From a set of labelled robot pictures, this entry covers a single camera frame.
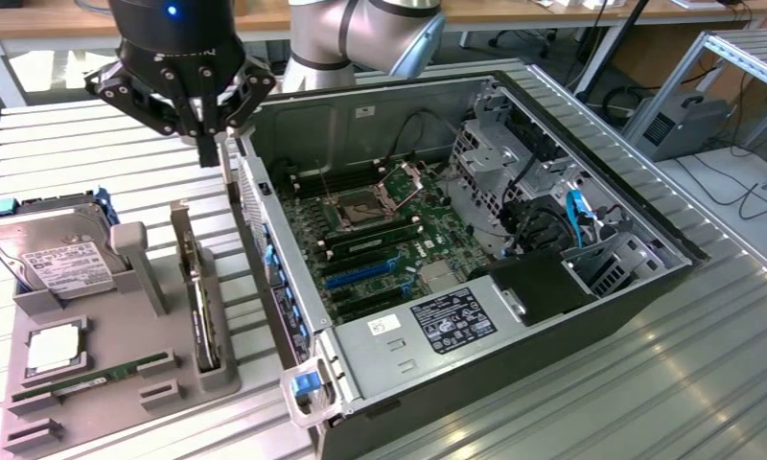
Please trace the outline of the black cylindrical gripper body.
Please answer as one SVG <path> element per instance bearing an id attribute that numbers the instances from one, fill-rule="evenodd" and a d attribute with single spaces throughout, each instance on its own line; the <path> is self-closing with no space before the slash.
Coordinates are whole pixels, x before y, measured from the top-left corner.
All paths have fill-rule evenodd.
<path id="1" fill-rule="evenodd" d="M 230 1 L 112 1 L 120 64 L 158 89 L 158 72 L 179 73 L 208 129 L 208 61 L 246 59 Z"/>

